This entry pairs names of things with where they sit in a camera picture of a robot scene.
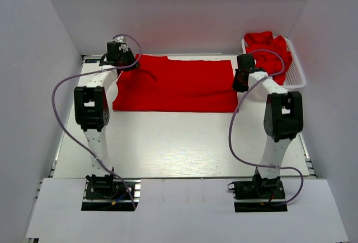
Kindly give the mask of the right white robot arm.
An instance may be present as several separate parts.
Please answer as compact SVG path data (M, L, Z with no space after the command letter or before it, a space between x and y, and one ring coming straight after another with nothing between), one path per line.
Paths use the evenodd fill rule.
M273 190L270 180L280 176L288 146L303 129L302 95L297 91L289 92L263 68L256 67L251 54L238 56L237 63L233 90L244 95L256 90L261 97L266 98L263 127L267 140L262 159L256 165L255 174L260 179L252 184L254 194L264 198Z

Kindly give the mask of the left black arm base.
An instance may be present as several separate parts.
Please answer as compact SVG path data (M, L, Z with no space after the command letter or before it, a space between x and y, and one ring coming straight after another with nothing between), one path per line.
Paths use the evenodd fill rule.
M113 175L87 175L81 210L133 212L139 203L140 189L140 180L122 182Z

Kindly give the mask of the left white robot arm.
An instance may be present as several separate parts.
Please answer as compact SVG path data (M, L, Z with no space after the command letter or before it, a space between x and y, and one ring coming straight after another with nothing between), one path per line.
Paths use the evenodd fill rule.
M74 89L75 120L86 137L92 171L97 175L110 172L106 142L110 109L106 92L122 72L139 67L139 61L128 47L127 38L125 35L117 35L108 42L107 53L100 58L101 71L96 72L89 83Z

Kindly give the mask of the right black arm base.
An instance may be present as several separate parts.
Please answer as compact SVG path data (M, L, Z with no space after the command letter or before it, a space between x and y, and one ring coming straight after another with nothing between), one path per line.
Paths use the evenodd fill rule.
M227 185L233 192L236 213L286 212L286 196L280 177L261 178L255 174L251 180L238 180Z

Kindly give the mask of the red t shirt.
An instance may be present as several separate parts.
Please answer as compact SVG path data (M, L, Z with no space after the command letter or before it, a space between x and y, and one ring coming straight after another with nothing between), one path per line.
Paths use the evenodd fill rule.
M230 60L143 55L139 63L117 80L114 111L232 113L238 105Z

